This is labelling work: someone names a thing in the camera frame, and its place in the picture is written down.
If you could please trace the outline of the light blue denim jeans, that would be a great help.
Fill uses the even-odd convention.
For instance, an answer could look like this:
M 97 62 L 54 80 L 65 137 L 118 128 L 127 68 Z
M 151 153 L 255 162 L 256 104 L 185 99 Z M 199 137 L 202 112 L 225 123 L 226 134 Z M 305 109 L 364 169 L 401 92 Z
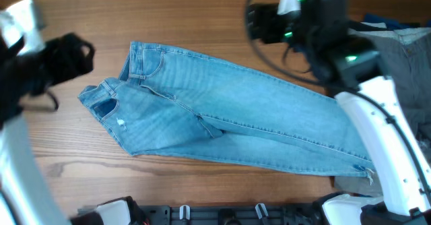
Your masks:
M 132 42 L 120 76 L 86 87 L 79 100 L 132 156 L 319 176 L 374 172 L 334 99 L 175 46 Z

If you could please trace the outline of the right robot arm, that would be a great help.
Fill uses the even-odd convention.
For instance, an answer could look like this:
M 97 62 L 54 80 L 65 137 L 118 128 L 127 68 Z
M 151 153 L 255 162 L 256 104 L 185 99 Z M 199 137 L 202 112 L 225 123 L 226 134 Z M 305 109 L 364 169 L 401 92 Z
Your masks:
M 381 197 L 330 195 L 314 203 L 321 224 L 429 224 L 430 166 L 401 110 L 374 44 L 348 33 L 347 0 L 246 0 L 244 25 L 257 42 L 285 42 L 304 53 L 312 84 L 333 90 L 369 153 Z

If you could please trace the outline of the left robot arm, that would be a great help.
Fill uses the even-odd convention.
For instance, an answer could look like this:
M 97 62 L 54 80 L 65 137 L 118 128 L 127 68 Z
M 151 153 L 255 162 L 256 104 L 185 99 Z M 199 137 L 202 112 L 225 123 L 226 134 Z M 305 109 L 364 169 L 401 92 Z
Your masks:
M 34 0 L 1 10 L 1 223 L 134 224 L 128 197 L 66 217 L 38 169 L 23 112 L 57 111 L 50 87 L 91 72 L 95 53 L 74 33 L 44 41 L 43 26 Z

